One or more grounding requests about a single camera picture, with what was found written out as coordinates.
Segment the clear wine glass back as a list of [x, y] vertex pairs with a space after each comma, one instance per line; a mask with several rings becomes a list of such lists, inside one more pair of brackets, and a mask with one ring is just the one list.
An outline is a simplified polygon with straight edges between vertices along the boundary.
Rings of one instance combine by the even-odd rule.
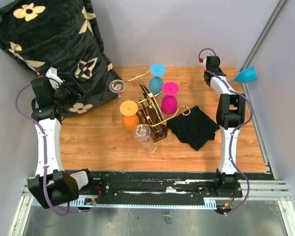
[[117, 93], [118, 94], [118, 98], [121, 98], [121, 93], [125, 90], [126, 84], [125, 81], [123, 80], [113, 80], [110, 83], [110, 90], [113, 93]]

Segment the magenta wine glass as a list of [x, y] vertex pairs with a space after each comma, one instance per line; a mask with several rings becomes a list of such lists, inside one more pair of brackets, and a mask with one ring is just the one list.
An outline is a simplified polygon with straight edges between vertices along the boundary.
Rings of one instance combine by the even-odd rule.
[[172, 115], [177, 111], [176, 95], [179, 92], [179, 85], [175, 82], [166, 82], [162, 91], [165, 96], [161, 102], [161, 111], [166, 115]]

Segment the blue wine glass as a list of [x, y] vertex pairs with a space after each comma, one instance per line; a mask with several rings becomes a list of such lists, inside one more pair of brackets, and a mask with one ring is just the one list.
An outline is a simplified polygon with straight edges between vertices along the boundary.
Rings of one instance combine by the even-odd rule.
[[255, 67], [251, 66], [249, 68], [246, 68], [242, 71], [240, 71], [236, 77], [230, 81], [232, 82], [239, 82], [239, 83], [252, 83], [258, 80], [258, 76], [255, 70]]
[[149, 81], [148, 89], [153, 95], [157, 95], [162, 92], [164, 82], [161, 77], [166, 73], [166, 67], [163, 64], [155, 63], [149, 70], [153, 77]]

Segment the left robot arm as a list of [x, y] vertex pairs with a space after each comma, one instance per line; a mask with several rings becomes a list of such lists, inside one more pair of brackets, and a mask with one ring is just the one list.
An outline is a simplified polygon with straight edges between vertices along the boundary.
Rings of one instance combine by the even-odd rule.
[[65, 105], [72, 105], [85, 95], [84, 89], [71, 76], [60, 78], [55, 68], [32, 80], [35, 94], [31, 119], [38, 137], [38, 161], [35, 177], [28, 189], [44, 209], [78, 199], [79, 191], [91, 194], [95, 182], [88, 169], [72, 174], [65, 172], [61, 161], [60, 133]]

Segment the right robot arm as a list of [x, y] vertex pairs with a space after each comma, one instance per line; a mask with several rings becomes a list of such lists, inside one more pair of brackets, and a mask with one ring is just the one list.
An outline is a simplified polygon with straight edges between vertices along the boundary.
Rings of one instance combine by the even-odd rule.
[[226, 74], [220, 68], [218, 56], [207, 55], [203, 64], [206, 69], [204, 81], [219, 97], [216, 123], [221, 132], [221, 157], [213, 180], [213, 191], [219, 197], [242, 197], [233, 163], [236, 163], [239, 135], [236, 127], [244, 123], [246, 101], [228, 83]]

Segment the orange wine glass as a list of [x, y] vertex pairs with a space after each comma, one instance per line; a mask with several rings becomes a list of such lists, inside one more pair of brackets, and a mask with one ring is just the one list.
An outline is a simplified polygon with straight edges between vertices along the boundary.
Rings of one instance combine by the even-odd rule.
[[134, 128], [140, 124], [137, 116], [137, 103], [131, 100], [126, 100], [121, 103], [119, 111], [123, 115], [122, 124], [124, 130], [128, 133], [133, 133]]

